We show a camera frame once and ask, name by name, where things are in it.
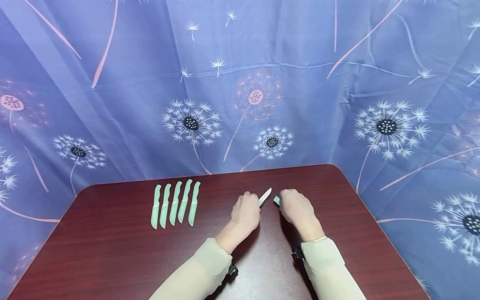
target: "dark red table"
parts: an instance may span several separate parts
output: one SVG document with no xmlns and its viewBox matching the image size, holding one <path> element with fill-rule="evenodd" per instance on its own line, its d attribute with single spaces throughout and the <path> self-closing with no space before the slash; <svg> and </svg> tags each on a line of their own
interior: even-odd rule
<svg viewBox="0 0 480 300">
<path fill-rule="evenodd" d="M 290 256 L 300 244 L 298 236 L 272 201 L 284 188 L 296 188 L 311 200 L 367 299 L 428 299 L 336 167 L 191 178 L 202 183 L 193 228 L 187 221 L 190 205 L 183 224 L 167 223 L 165 230 L 150 226 L 155 185 L 171 183 L 173 194 L 178 179 L 83 190 L 9 300 L 147 300 L 206 238 L 221 230 L 239 195 L 248 190 L 260 196 L 270 187 L 259 230 L 233 254 L 240 274 L 210 299 L 316 299 L 302 266 Z"/>
</svg>

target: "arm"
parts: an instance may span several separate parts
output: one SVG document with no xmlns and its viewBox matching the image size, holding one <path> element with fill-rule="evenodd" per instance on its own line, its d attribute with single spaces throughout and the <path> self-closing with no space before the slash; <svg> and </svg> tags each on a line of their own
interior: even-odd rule
<svg viewBox="0 0 480 300">
<path fill-rule="evenodd" d="M 283 190 L 282 214 L 298 230 L 305 269 L 320 300 L 365 300 L 334 242 L 325 236 L 310 201 L 296 190 Z"/>
<path fill-rule="evenodd" d="M 231 216 L 222 231 L 214 239 L 207 239 L 150 300 L 203 300 L 222 284 L 232 262 L 233 250 L 260 222 L 257 195 L 245 192 L 240 196 Z"/>
</svg>

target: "right hand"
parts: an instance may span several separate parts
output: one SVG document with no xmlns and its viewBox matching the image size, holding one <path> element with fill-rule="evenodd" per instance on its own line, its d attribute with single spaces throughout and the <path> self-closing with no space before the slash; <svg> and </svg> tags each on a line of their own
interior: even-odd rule
<svg viewBox="0 0 480 300">
<path fill-rule="evenodd" d="M 292 223 L 304 242 L 324 237 L 324 231 L 310 201 L 297 190 L 283 190 L 280 192 L 282 204 L 280 211 L 283 217 Z"/>
</svg>

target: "hand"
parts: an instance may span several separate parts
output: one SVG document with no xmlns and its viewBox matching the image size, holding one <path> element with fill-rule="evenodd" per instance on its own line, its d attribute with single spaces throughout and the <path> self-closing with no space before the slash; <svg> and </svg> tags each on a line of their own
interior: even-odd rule
<svg viewBox="0 0 480 300">
<path fill-rule="evenodd" d="M 295 226 L 304 242 L 325 236 L 313 206 L 305 196 L 293 189 L 281 191 L 280 197 L 282 198 L 280 211 L 283 217 Z"/>
<path fill-rule="evenodd" d="M 260 223 L 258 196 L 245 192 L 233 206 L 231 220 L 215 237 L 216 242 L 228 254 L 246 239 Z"/>
</svg>

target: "blue curtain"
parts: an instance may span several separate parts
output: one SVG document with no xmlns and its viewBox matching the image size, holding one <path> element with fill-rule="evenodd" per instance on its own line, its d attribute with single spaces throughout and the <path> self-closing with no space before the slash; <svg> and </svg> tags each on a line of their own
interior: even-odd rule
<svg viewBox="0 0 480 300">
<path fill-rule="evenodd" d="M 0 299 L 98 183 L 331 163 L 478 299 L 474 0 L 0 0 Z"/>
</svg>

